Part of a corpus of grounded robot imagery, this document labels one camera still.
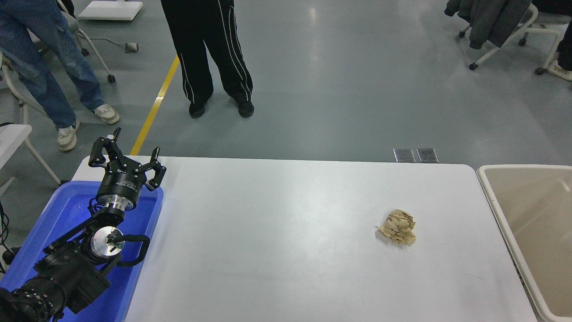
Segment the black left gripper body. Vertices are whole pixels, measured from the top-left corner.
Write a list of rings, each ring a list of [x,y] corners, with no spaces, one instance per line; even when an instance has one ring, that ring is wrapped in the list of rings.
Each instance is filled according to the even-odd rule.
[[[145,173],[135,172],[140,166],[139,161],[133,160],[123,163],[119,160],[109,161],[96,194],[98,203],[106,203],[108,196],[117,195],[129,200],[130,204],[137,204],[142,186],[147,179]]]

